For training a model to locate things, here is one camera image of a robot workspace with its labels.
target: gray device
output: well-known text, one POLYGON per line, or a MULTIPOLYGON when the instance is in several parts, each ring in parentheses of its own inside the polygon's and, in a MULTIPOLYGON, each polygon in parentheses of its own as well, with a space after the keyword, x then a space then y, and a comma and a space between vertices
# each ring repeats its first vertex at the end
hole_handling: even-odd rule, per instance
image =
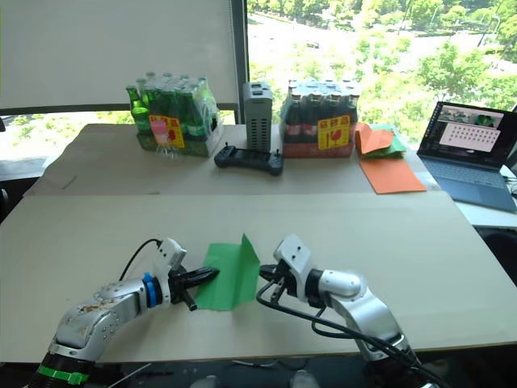
POLYGON ((516 128, 517 113, 438 102, 417 154, 452 199, 515 212, 499 170, 516 128))
POLYGON ((248 149, 271 149, 271 88, 266 82, 247 82, 242 86, 248 149))

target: laptop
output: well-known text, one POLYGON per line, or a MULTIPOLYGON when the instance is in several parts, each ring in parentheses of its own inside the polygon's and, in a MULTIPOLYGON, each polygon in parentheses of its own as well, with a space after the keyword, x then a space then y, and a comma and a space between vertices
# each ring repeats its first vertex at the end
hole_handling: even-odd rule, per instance
POLYGON ((439 102, 417 154, 453 200, 515 212, 499 170, 516 140, 517 113, 439 102))

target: laptop screen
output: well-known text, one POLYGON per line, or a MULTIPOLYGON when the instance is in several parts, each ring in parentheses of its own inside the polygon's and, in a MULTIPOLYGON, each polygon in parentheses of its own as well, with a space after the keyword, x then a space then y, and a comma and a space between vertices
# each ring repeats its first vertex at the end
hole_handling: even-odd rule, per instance
POLYGON ((517 140, 517 113, 436 104, 418 155, 500 168, 517 140))

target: green tape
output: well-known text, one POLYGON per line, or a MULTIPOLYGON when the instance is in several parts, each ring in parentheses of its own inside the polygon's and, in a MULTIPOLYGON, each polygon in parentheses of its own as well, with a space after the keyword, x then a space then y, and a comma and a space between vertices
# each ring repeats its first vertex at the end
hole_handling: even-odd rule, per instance
POLYGON ((61 372, 60 370, 47 368, 46 366, 43 366, 43 365, 40 365, 40 367, 38 368, 38 373, 43 374, 44 376, 47 376, 47 377, 56 378, 58 380, 65 380, 71 386, 78 386, 78 385, 82 384, 83 382, 85 382, 86 380, 88 380, 87 374, 82 374, 79 372, 73 372, 73 373, 61 372))

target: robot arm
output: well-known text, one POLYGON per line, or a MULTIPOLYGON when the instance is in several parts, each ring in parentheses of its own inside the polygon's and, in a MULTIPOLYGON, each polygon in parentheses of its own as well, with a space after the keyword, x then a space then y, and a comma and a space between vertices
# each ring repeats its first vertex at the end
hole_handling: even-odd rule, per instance
MULTIPOLYGON (((320 271, 313 268, 309 249, 294 234, 280 243, 273 256, 278 264, 263 265, 260 272, 261 277, 277 284, 267 306, 274 308, 282 293, 287 291, 288 295, 297 297, 312 307, 330 307, 344 318, 349 329, 363 336, 382 340, 418 363, 397 320, 386 304, 372 293, 361 275, 349 271, 320 271)), ((355 339, 355 342, 368 367, 375 374, 383 376, 386 386, 436 386, 411 368, 400 365, 369 342, 362 339, 355 339)))
POLYGON ((29 388, 80 386, 112 336, 155 306, 185 302, 195 310, 197 305, 187 290, 210 281, 219 271, 200 268, 187 272, 181 266, 186 253, 175 240, 166 238, 157 248, 153 275, 147 272, 143 279, 104 285, 91 299, 69 309, 29 388))

